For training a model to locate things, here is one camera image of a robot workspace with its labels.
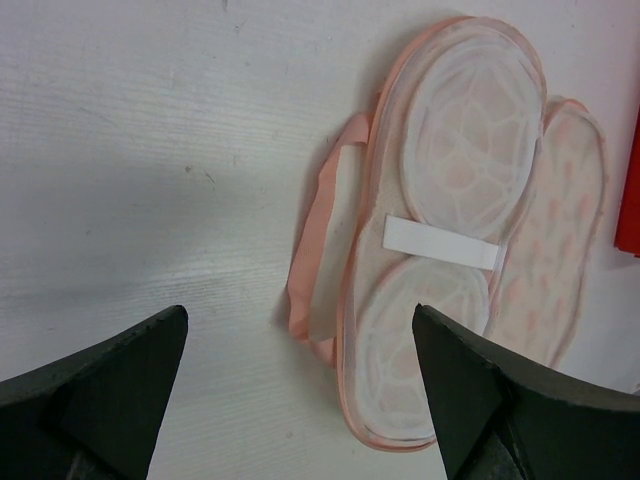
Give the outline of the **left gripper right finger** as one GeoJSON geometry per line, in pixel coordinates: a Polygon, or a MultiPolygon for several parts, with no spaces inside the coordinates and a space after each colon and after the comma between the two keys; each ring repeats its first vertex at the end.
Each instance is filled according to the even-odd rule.
{"type": "Polygon", "coordinates": [[[545,367],[431,306],[412,321],[450,479],[636,479],[639,399],[545,367]]]}

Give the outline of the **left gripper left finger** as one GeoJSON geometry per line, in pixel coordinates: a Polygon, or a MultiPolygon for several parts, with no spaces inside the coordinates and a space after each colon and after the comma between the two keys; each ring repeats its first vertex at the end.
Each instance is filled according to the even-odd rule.
{"type": "Polygon", "coordinates": [[[146,478],[187,334],[171,306],[2,381],[2,478],[146,478]]]}

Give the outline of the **floral mesh laundry bag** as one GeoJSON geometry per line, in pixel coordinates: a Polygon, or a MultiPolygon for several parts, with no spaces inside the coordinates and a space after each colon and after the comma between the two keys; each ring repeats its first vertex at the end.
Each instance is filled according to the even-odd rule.
{"type": "Polygon", "coordinates": [[[289,332],[335,368],[356,438],[391,452],[436,440],[417,305],[558,365],[607,167],[597,121],[548,94],[515,27],[451,17],[406,47],[324,162],[287,280],[289,332]]]}

